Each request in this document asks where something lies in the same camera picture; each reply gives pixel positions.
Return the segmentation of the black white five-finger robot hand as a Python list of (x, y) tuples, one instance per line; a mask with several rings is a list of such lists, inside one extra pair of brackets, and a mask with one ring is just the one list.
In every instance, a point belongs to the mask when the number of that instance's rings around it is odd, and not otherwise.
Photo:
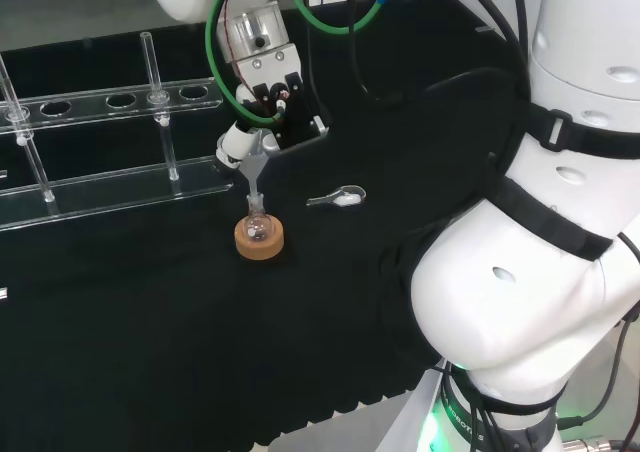
[(271, 86), (257, 85), (238, 103), (237, 119), (219, 137), (214, 156), (214, 167), (223, 174), (234, 173), (250, 156), (281, 155), (308, 146), (328, 132), (297, 72)]

